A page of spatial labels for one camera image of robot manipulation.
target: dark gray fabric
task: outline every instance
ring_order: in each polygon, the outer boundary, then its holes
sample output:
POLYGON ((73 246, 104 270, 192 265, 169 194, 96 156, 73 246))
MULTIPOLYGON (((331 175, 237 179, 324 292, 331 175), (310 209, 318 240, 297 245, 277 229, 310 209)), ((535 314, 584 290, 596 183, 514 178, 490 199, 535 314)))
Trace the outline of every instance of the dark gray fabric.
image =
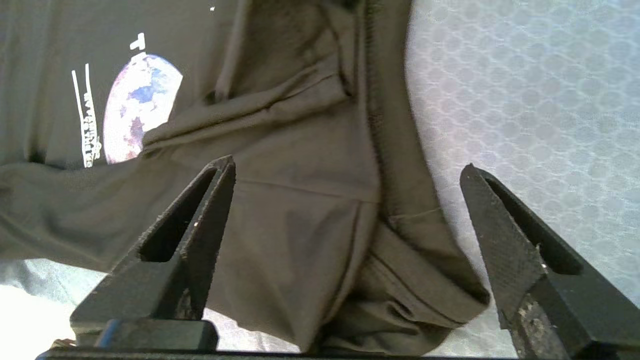
MULTIPOLYGON (((101 37, 93 63, 111 63, 103 33, 129 28, 129 38, 139 26, 118 20, 133 11, 122 3, 37 4, 11 3, 2 53, 0 125, 15 140, 0 144, 0 256, 109 270, 206 163, 232 154, 237 184, 209 305, 240 326, 303 350, 420 355, 486 306, 408 109, 409 2, 230 1, 211 22, 191 22, 205 8, 141 3, 184 73, 173 114, 137 158, 86 169, 69 72, 89 61, 86 39, 101 37), (34 55, 27 80, 20 59, 34 55)), ((121 63, 110 66, 96 75, 97 97, 121 63)), ((100 119, 104 99, 95 103, 100 119)))

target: white quilted surface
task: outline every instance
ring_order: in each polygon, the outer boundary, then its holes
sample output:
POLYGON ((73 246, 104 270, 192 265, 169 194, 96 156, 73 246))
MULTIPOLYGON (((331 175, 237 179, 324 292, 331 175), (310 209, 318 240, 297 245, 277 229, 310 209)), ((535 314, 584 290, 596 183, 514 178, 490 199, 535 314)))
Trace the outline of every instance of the white quilted surface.
MULTIPOLYGON (((416 1, 406 64, 445 214, 485 280, 470 162, 640 304, 640 1, 416 1)), ((498 328, 493 307, 430 355, 516 356, 498 328)))

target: t-shirt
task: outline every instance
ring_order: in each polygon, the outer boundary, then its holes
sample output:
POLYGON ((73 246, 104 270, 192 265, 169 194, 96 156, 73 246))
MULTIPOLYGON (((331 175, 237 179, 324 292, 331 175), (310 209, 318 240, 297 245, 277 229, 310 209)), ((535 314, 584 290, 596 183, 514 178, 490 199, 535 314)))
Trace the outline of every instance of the t-shirt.
POLYGON ((0 256, 108 271, 208 162, 208 306, 319 352, 420 355, 488 303, 425 166, 396 0, 0 4, 0 256))

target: earth graphic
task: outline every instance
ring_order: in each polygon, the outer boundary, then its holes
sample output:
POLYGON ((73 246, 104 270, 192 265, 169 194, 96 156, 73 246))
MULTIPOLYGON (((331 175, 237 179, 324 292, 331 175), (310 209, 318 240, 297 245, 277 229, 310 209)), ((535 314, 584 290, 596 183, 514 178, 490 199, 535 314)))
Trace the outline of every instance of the earth graphic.
POLYGON ((153 54, 135 56, 120 71, 107 99, 102 141, 109 164, 138 156, 144 134, 169 119, 182 74, 153 54))

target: white mattress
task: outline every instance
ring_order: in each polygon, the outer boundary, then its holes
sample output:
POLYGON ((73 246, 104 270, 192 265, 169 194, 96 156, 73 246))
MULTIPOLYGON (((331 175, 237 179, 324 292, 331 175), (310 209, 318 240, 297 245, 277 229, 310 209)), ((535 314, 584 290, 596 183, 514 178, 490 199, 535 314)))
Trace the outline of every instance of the white mattress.
MULTIPOLYGON (((417 0, 408 42, 407 80, 428 166, 485 281, 458 184, 470 162, 640 304, 640 1, 417 0)), ((0 358, 31 360, 67 337, 68 314, 102 276, 45 260, 0 264, 2 283, 38 296, 0 286, 3 314, 48 324, 3 316, 0 358)), ((220 349, 297 351, 212 311, 205 317, 218 328, 220 349)), ((515 351, 490 308, 430 355, 515 351)))

